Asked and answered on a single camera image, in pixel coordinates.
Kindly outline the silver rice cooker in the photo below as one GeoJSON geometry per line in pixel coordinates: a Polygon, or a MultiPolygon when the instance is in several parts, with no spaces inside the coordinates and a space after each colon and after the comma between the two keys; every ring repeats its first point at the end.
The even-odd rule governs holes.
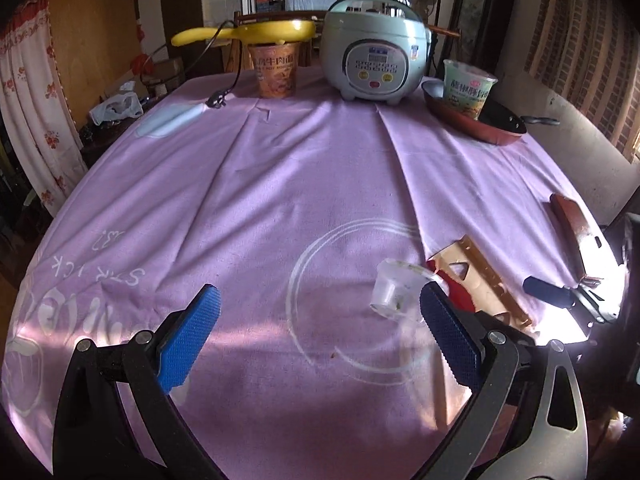
{"type": "Polygon", "coordinates": [[[420,84],[431,32],[397,0],[337,0],[323,19],[320,62],[346,101],[398,104],[420,84]]]}

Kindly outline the green noodle cup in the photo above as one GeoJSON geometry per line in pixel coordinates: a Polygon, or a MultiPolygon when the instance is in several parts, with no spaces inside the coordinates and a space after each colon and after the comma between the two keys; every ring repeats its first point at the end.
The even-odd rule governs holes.
{"type": "Polygon", "coordinates": [[[466,117],[480,117],[491,88],[498,78],[473,65],[456,60],[444,61],[445,103],[466,117]]]}

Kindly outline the white plastic bag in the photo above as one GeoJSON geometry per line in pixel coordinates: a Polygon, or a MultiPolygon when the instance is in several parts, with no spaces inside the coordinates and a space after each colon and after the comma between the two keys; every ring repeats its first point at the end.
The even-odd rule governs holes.
{"type": "Polygon", "coordinates": [[[89,110],[89,117],[97,126],[102,122],[117,122],[127,118],[137,119],[142,115],[142,105],[137,93],[133,91],[114,94],[89,110]]]}

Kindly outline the orange noodle cup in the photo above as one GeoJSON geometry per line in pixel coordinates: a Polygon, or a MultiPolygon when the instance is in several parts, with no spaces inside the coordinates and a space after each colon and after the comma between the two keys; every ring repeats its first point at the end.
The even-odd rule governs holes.
{"type": "Polygon", "coordinates": [[[284,99],[296,89],[298,42],[249,46],[259,95],[263,99],[284,99]]]}

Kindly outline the purple tablecloth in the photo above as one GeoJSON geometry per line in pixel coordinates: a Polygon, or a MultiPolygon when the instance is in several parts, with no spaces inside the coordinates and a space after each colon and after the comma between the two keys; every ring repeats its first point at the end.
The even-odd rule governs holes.
{"type": "Polygon", "coordinates": [[[421,92],[346,102],[314,68],[295,96],[193,79],[96,162],[54,218],[14,307],[2,403],[49,463],[75,344],[120,344],[206,284],[221,315],[171,393],[233,479],[407,479],[469,393],[427,327],[371,309],[378,264],[469,237],[539,342],[582,340],[523,292],[574,281],[549,198],[576,190],[530,136],[448,129],[421,92]]]}

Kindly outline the red snack bag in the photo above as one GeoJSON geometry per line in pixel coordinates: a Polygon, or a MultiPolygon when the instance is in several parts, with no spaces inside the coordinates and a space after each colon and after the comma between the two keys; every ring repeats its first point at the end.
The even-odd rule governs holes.
{"type": "Polygon", "coordinates": [[[473,299],[464,286],[444,270],[438,270],[436,274],[447,284],[448,296],[452,304],[459,310],[474,313],[475,306],[473,299]]]}

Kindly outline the white red floral curtain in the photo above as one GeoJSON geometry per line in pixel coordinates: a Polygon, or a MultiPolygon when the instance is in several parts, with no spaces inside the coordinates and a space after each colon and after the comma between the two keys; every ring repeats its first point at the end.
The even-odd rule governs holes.
{"type": "Polygon", "coordinates": [[[56,216],[87,166],[58,73],[49,0],[27,0],[1,31],[1,114],[32,189],[56,216]]]}

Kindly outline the clear plastic container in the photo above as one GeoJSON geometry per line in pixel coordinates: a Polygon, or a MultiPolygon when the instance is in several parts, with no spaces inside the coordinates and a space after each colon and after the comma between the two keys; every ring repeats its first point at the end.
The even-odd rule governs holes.
{"type": "Polygon", "coordinates": [[[376,270],[378,274],[371,294],[370,307],[383,318],[424,324],[420,310],[422,288],[427,283],[434,282],[446,295],[449,294],[446,282],[423,266],[386,258],[378,264],[376,270]]]}

